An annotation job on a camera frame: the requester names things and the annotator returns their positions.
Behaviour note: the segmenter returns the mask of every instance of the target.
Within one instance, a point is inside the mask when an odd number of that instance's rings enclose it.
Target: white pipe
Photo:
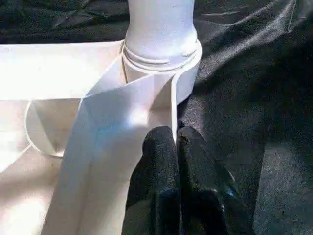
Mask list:
[[[197,49],[194,0],[129,0],[130,26],[125,54],[151,70],[182,67]]]

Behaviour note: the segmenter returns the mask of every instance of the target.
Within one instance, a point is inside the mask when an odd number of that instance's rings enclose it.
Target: black tarp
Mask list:
[[[126,0],[0,0],[2,44],[114,41],[128,24]],[[219,153],[257,234],[313,234],[313,0],[196,0],[194,24],[203,59],[179,118]]]

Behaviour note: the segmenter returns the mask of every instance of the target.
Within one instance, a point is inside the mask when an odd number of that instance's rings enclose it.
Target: black fabric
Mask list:
[[[280,141],[271,136],[288,129],[287,113],[312,103],[312,14],[312,0],[195,0],[194,24],[203,58],[193,93],[179,106],[179,119],[210,140],[208,145],[234,176],[249,219],[256,218],[255,230],[261,235],[312,234],[312,222],[306,218],[313,210],[307,199],[313,188],[307,167],[311,149],[295,155],[296,164],[288,171],[275,174],[267,169],[288,164],[284,160],[289,155],[270,161],[265,152],[273,143],[284,146],[284,134]],[[0,43],[119,40],[125,37],[128,18],[126,0],[0,0]],[[300,105],[297,112],[307,108]],[[305,123],[312,120],[308,115]],[[307,139],[305,146],[313,146],[306,131],[312,126],[302,128],[300,119],[290,120],[299,123],[286,136],[298,133],[299,140]],[[294,142],[295,148],[304,149],[300,142]],[[276,187],[288,174],[306,183]],[[279,202],[278,195],[286,191],[284,203]],[[286,213],[283,205],[294,209]],[[255,206],[264,213],[258,209],[254,215]]]
[[[201,134],[150,131],[130,181],[124,235],[253,235],[231,174]]]

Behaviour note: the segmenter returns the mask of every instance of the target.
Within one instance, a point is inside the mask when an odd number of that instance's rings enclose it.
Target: white pvc pipe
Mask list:
[[[127,57],[137,66],[172,70],[188,63],[197,49],[194,0],[129,0]]]

